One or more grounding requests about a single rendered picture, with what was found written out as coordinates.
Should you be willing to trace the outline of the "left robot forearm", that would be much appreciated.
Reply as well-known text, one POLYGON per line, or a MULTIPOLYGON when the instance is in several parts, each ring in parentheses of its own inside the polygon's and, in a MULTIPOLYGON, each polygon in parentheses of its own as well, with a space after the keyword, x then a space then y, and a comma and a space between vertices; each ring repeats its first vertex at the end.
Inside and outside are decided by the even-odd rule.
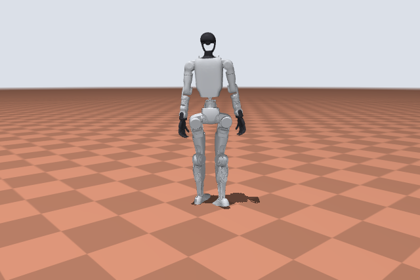
MULTIPOLYGON (((182 88, 181 103, 180 103, 180 112, 183 112, 184 119, 188 117, 188 105, 190 97, 183 95, 184 87, 182 88)), ((179 113, 180 116, 180 113, 179 113)))

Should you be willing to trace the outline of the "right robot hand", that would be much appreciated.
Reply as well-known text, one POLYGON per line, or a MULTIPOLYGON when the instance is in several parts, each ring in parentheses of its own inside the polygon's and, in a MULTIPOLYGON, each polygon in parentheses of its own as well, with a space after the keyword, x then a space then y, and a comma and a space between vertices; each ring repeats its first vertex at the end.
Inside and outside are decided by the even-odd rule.
POLYGON ((238 110, 238 115, 239 116, 236 116, 236 118, 238 118, 238 124, 237 124, 236 130, 238 129, 238 127, 240 127, 239 133, 237 133, 237 134, 242 135, 246 130, 245 121, 243 120, 242 110, 238 110))

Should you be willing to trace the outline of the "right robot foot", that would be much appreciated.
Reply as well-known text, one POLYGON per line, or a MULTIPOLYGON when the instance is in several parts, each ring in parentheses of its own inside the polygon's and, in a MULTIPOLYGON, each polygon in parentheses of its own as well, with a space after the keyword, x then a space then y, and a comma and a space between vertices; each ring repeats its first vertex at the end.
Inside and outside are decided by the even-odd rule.
POLYGON ((222 197, 222 200, 219 200, 218 198, 216 201, 212 202, 212 204, 216 206, 222 206, 222 207, 227 207, 230 205, 229 201, 224 197, 222 197))

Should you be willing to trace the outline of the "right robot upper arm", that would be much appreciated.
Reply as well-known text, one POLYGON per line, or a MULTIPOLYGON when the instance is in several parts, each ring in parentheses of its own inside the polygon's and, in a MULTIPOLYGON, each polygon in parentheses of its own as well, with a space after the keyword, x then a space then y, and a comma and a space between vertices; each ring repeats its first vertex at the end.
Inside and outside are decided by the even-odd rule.
POLYGON ((236 91, 236 76, 234 72, 234 66, 231 60, 221 59, 222 66, 226 69, 226 78, 228 80, 228 92, 235 93, 236 91))

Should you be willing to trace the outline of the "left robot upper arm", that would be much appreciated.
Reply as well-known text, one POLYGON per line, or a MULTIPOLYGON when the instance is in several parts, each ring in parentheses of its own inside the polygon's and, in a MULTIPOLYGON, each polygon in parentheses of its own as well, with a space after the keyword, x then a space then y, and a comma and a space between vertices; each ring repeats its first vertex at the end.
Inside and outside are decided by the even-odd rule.
POLYGON ((185 63, 185 66, 184 66, 184 90, 183 90, 184 95, 192 94, 191 83, 192 83, 192 76, 193 76, 192 71, 194 71, 194 62, 195 60, 189 61, 185 63))

